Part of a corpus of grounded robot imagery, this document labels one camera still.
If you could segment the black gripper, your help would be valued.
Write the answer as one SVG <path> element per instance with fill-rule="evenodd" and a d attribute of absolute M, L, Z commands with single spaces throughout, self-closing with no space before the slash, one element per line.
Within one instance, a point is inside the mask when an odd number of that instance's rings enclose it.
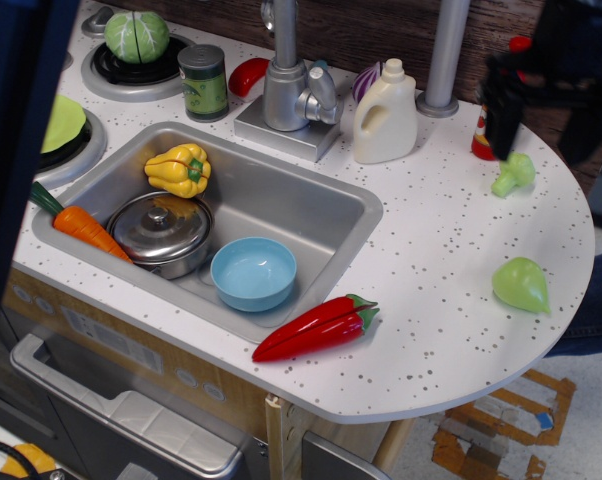
<path fill-rule="evenodd" d="M 531 46 L 486 65 L 480 93 L 497 159 L 510 154 L 525 104 L 570 108 L 558 143 L 568 165 L 586 161 L 602 142 L 602 1 L 547 1 Z"/>

